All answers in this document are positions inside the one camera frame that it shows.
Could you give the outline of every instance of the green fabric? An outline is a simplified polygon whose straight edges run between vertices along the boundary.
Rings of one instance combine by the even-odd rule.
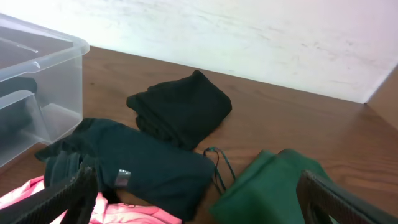
[[[304,224],[295,191],[303,170],[330,180],[317,161],[292,149],[276,155],[261,151],[210,213],[220,223],[228,224]]]
[[[201,154],[96,118],[85,118],[71,135],[35,156],[46,162],[46,187],[73,175],[81,163],[96,168],[98,188],[109,201],[122,169],[130,172],[127,192],[185,221],[195,216],[215,169]]]

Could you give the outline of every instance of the brown wooden surface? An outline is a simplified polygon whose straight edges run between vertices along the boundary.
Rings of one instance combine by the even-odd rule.
[[[398,66],[373,94],[368,105],[398,129]]]
[[[108,118],[133,128],[126,98],[148,86],[186,77],[193,68],[92,47],[83,61],[84,117]],[[230,98],[231,114],[196,149],[224,150],[240,174],[260,150],[296,149],[320,161],[345,189],[398,216],[398,132],[366,105],[214,72],[203,73]],[[219,165],[228,185],[231,176]],[[26,157],[0,175],[0,194],[43,174]],[[207,209],[218,196],[210,187],[192,223],[214,223]]]

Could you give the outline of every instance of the clothing pile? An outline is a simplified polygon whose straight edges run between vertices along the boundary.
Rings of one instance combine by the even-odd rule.
[[[140,131],[85,118],[74,132],[35,154],[46,163],[44,186],[94,167],[101,195],[125,192],[183,221],[192,220],[211,183],[214,163],[192,150],[232,110],[231,100],[202,72],[160,83],[127,98]]]
[[[92,223],[192,220],[212,182],[220,194],[217,183],[224,190],[210,208],[220,223],[304,223],[295,193],[302,171],[329,180],[317,161],[291,149],[261,151],[238,178],[223,151],[209,147],[203,155],[193,152],[232,110],[231,100],[198,70],[128,97],[127,106],[138,114],[139,131],[108,119],[85,118],[71,135],[35,154],[46,163],[44,177],[0,198],[0,208],[92,167],[99,190]],[[211,151],[222,153],[232,172],[235,182],[229,189],[217,170],[218,160],[215,165],[206,157]],[[120,190],[152,206],[125,205]]]

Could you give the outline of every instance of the pink clothing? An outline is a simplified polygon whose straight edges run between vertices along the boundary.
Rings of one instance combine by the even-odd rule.
[[[23,186],[14,189],[0,198],[0,209],[8,207],[13,203],[19,202],[32,194],[44,189],[44,178],[36,177],[26,182]],[[98,193],[95,207],[91,214],[91,224],[181,224],[181,219],[176,218],[162,209],[155,206],[133,206],[119,204],[109,204],[108,201]],[[52,224],[59,224],[65,212],[55,219]]]

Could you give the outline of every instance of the folded towel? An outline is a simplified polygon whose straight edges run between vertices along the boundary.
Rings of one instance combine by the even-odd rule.
[[[198,70],[128,97],[127,106],[137,112],[141,131],[185,150],[194,149],[232,110],[228,96]]]

